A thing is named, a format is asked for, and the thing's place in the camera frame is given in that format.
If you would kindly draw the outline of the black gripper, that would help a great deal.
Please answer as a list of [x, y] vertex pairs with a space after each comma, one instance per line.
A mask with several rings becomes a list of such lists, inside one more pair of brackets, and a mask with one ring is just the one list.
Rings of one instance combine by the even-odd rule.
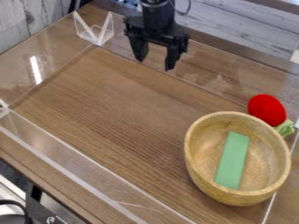
[[164, 29], [159, 27], [159, 24], [152, 26], [154, 22], [150, 22], [150, 25], [146, 25], [142, 16], [126, 17], [124, 24], [124, 33], [130, 39], [135, 58], [139, 61], [143, 61], [148, 54], [148, 43], [155, 43], [159, 46], [167, 47], [164, 70], [172, 70], [176, 61], [180, 59], [182, 53], [187, 52], [187, 29], [175, 22], [172, 22]]

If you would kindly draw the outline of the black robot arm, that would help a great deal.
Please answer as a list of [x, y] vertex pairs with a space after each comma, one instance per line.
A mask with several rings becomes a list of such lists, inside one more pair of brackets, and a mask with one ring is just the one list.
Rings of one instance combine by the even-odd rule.
[[143, 62], [148, 54], [148, 44], [167, 49], [164, 70], [175, 68], [182, 54], [188, 52], [187, 29], [175, 22], [175, 0], [140, 0], [142, 12], [124, 18], [124, 34], [128, 37], [132, 52]]

